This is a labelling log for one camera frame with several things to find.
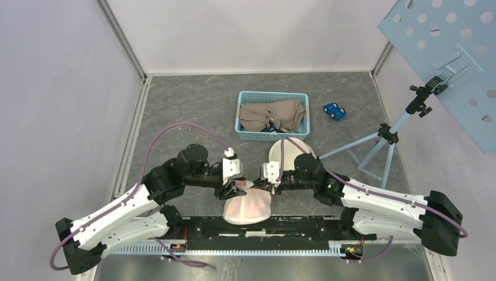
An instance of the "plastic basket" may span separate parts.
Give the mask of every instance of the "plastic basket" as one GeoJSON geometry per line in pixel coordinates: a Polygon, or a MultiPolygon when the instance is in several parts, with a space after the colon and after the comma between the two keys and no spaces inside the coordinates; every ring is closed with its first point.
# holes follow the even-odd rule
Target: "plastic basket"
{"type": "Polygon", "coordinates": [[[263,141],[263,142],[276,142],[285,136],[304,140],[310,133],[310,115],[308,108],[308,96],[306,94],[299,94],[294,92],[254,92],[242,91],[239,93],[236,111],[236,125],[235,130],[239,138],[243,141],[263,141]],[[298,99],[303,104],[306,110],[305,116],[301,121],[298,128],[298,133],[276,133],[276,132],[246,132],[242,131],[241,124],[239,123],[239,111],[242,104],[262,104],[274,101],[284,101],[298,99]]]}

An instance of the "circular hole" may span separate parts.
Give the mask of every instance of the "circular hole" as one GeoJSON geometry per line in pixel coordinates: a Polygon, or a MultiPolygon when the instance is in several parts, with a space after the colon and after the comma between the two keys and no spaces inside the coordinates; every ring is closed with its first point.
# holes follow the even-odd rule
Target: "circular hole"
{"type": "Polygon", "coordinates": [[[460,36],[462,38],[468,39],[468,38],[472,37],[472,30],[470,28],[464,28],[461,30],[460,36]]]}
{"type": "Polygon", "coordinates": [[[487,49],[487,46],[486,45],[479,45],[476,48],[477,54],[486,54],[487,51],[488,51],[488,49],[487,49]]]}
{"type": "Polygon", "coordinates": [[[465,5],[467,6],[473,6],[477,3],[477,0],[465,0],[465,5]]]}
{"type": "Polygon", "coordinates": [[[438,37],[440,34],[441,30],[439,30],[439,28],[433,28],[430,30],[430,35],[432,35],[432,37],[438,37]]]}
{"type": "Polygon", "coordinates": [[[471,107],[476,107],[478,103],[477,103],[477,101],[476,101],[476,100],[474,100],[473,98],[471,98],[471,99],[469,100],[468,104],[469,104],[469,106],[471,106],[471,107]]]}
{"type": "Polygon", "coordinates": [[[482,115],[481,120],[484,121],[485,123],[491,123],[492,117],[489,115],[482,115]]]}
{"type": "Polygon", "coordinates": [[[496,98],[496,91],[494,90],[489,90],[485,94],[488,98],[496,98]]]}
{"type": "Polygon", "coordinates": [[[420,22],[420,23],[424,23],[426,20],[427,20],[427,15],[424,14],[424,13],[421,13],[418,17],[417,17],[417,20],[420,22]]]}
{"type": "Polygon", "coordinates": [[[434,8],[439,8],[443,5],[443,0],[432,0],[432,6],[434,8]]]}
{"type": "Polygon", "coordinates": [[[419,42],[417,43],[417,48],[419,48],[419,49],[421,49],[421,50],[422,50],[423,48],[425,48],[425,42],[424,42],[424,41],[419,41],[419,42]]]}
{"type": "Polygon", "coordinates": [[[494,19],[494,14],[492,12],[483,12],[481,15],[481,21],[483,23],[490,23],[494,19]]]}
{"type": "Polygon", "coordinates": [[[446,21],[448,21],[449,23],[455,22],[456,21],[456,13],[447,14],[446,21]]]}

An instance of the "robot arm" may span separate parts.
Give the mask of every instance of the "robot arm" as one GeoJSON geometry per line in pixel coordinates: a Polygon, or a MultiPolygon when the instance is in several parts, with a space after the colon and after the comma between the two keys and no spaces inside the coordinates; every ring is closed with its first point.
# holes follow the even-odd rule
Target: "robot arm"
{"type": "Polygon", "coordinates": [[[263,164],[261,178],[252,188],[272,194],[311,189],[319,202],[345,208],[340,219],[342,232],[376,234],[378,237],[393,235],[421,241],[423,246],[442,255],[456,255],[460,230],[446,219],[419,207],[428,206],[460,225],[462,214],[443,193],[431,191],[429,196],[422,196],[368,186],[346,176],[330,174],[322,162],[310,154],[296,157],[294,166],[295,170],[283,171],[278,180],[279,163],[263,164]]]}
{"type": "Polygon", "coordinates": [[[235,180],[244,180],[243,165],[232,149],[225,154],[221,163],[209,166],[206,149],[189,145],[176,158],[152,169],[143,178],[143,184],[135,185],[100,210],[79,220],[58,221],[56,229],[60,241],[77,232],[63,246],[71,273],[85,272],[119,248],[172,231],[170,222],[180,216],[175,207],[165,206],[149,217],[131,220],[181,196],[185,186],[211,187],[220,200],[245,195],[246,192],[235,185],[235,180]],[[136,189],[134,195],[124,201],[136,189]],[[103,215],[116,205],[120,207],[103,215]],[[102,217],[83,227],[97,216],[102,217]]]}

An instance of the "brown cloth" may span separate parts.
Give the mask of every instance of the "brown cloth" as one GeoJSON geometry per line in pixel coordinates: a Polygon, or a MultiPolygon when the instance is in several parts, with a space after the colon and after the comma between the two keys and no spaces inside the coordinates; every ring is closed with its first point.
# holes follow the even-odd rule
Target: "brown cloth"
{"type": "Polygon", "coordinates": [[[305,115],[300,100],[276,101],[269,104],[242,104],[239,122],[249,132],[260,132],[270,128],[272,122],[283,132],[298,132],[305,115]]]}

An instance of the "light blue board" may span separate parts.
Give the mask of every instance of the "light blue board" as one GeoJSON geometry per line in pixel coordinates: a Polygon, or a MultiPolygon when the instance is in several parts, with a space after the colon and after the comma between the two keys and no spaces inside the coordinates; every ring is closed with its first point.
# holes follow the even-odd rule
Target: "light blue board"
{"type": "Polygon", "coordinates": [[[496,151],[495,15],[495,0],[399,0],[378,26],[424,82],[452,77],[438,99],[484,153],[496,151]]]}

